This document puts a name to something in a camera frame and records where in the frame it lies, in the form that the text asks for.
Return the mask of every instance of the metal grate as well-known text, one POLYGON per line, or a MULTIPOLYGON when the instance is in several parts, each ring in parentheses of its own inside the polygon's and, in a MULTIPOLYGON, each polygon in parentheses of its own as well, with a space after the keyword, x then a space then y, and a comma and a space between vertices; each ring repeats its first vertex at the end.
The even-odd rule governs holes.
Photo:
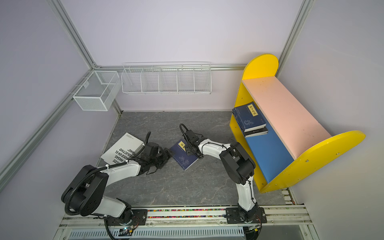
POLYGON ((108 111, 120 90, 116 71, 93 71, 73 99, 84 111, 108 111))
POLYGON ((207 63, 144 66, 125 63, 123 65, 121 82, 122 91, 126 94, 212 92, 211 69, 210 64, 207 63))
MULTIPOLYGON (((243 227, 165 227, 165 228, 138 228, 133 235, 119 236, 119 228, 112 230, 115 238, 199 238, 199 237, 243 237, 243 227)), ((68 240, 71 239, 109 239, 107 232, 102 229, 74 229, 68 240)))

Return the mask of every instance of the mounting plate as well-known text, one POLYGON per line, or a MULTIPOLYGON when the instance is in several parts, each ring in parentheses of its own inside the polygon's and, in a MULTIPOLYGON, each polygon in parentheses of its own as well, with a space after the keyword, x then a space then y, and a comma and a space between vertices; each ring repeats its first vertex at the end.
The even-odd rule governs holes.
MULTIPOLYGON (((140 222, 139 222, 139 226, 140 225, 145 225, 145 222, 147 220, 147 213, 148 213, 148 210, 147 209, 132 209, 132 212, 133 212, 133 219, 132 221, 128 224, 128 226, 130 225, 137 225, 137 218, 139 218, 140 222)), ((121 226, 117 221, 115 221, 115 218, 108 218, 107 219, 107 225, 108 226, 121 226)))
MULTIPOLYGON (((244 223, 244 222, 241 222, 241 221, 238 221, 236 219, 240 219, 240 214, 239 214, 239 208, 238 207, 227 207, 225 209, 225 213, 226 215, 230 215, 232 217, 227 217, 227 222, 229 224, 233 224, 233 223, 244 223)), ((256 210, 256 213, 255 213, 256 216, 258 216, 260 218, 260 220, 262 221, 262 223, 267 223, 266 221, 266 216, 265 216, 265 212, 264 212, 264 208, 262 207, 258 207, 257 210, 256 210)), ((251 221, 251 223, 259 223, 259 219, 258 218, 255 218, 251 221)))

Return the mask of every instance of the bookshelf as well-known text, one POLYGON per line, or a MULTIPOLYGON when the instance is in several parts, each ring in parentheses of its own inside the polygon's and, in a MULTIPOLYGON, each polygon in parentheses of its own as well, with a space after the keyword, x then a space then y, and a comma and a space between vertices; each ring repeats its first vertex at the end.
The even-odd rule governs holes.
POLYGON ((275 77, 278 60, 256 57, 245 67, 235 107, 254 101, 268 133, 245 138, 234 118, 236 140, 256 162, 254 180, 261 193, 291 187, 364 140, 361 131, 331 136, 275 77))

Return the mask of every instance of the white wall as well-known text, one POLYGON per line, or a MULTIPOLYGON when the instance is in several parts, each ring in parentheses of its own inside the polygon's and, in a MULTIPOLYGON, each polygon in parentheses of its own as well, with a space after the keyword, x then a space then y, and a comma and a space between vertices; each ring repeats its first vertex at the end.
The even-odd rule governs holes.
POLYGON ((73 102, 0 193, 1 239, 50 240, 64 216, 60 198, 80 169, 95 166, 116 120, 73 102))
POLYGON ((279 79, 333 135, 365 140, 293 187, 320 239, 382 239, 384 2, 317 0, 279 79))
MULTIPOLYGON (((44 0, 0 3, 0 167, 88 70, 44 0)), ((0 192, 1 239, 52 239, 62 192, 96 164, 116 120, 76 103, 0 192)))
MULTIPOLYGON (((94 60, 248 63, 262 53, 280 56, 302 0, 62 0, 94 60)), ((124 111, 228 110, 241 71, 212 73, 211 95, 127 96, 124 111)))
POLYGON ((0 167, 88 70, 44 0, 0 3, 0 167))

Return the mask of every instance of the pink shelf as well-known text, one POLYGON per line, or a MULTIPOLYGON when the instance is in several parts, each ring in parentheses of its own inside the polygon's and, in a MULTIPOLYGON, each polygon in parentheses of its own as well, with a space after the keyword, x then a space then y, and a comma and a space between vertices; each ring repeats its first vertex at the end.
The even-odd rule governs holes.
POLYGON ((331 135, 276 77, 243 80, 293 159, 331 135))

